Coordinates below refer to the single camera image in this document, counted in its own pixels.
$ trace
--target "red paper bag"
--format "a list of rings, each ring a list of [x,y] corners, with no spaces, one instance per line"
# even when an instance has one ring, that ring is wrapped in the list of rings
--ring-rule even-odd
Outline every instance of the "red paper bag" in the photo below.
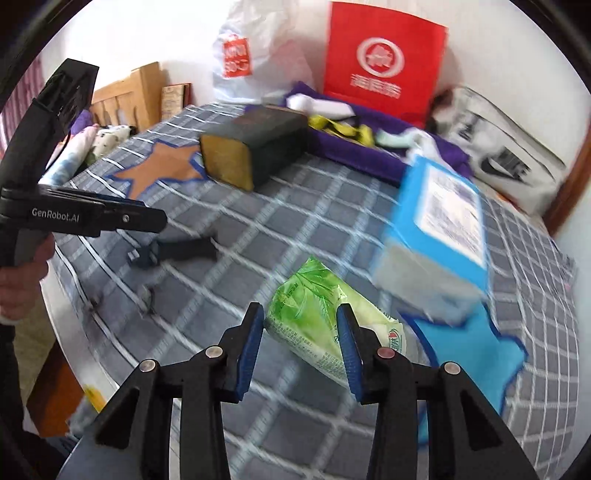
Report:
[[[446,40],[428,20],[333,2],[324,94],[424,127]]]

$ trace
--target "green packaged food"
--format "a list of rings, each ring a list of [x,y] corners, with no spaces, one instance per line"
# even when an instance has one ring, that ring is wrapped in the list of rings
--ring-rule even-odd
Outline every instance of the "green packaged food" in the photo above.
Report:
[[[346,387],[336,326],[336,309],[342,303],[351,305],[359,325],[372,329],[382,346],[405,354],[402,323],[379,310],[314,257],[277,289],[267,308],[265,327],[301,359]]]

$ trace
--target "white plastic bag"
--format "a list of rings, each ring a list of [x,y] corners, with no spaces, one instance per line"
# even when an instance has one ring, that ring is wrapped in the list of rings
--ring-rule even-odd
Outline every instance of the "white plastic bag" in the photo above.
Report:
[[[216,100],[272,101],[298,80],[314,88],[300,46],[290,37],[298,0],[236,0],[213,43]]]

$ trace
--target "hand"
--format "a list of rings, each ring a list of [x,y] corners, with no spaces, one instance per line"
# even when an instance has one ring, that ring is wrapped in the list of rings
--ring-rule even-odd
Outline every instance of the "hand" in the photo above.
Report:
[[[39,245],[32,262],[20,267],[0,268],[0,315],[9,320],[26,317],[39,294],[39,282],[47,276],[47,261],[55,252],[52,234]]]

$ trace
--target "red sticker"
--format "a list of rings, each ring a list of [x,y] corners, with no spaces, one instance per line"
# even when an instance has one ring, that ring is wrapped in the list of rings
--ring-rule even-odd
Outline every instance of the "red sticker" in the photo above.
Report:
[[[236,38],[223,44],[224,77],[247,77],[252,75],[248,39]]]

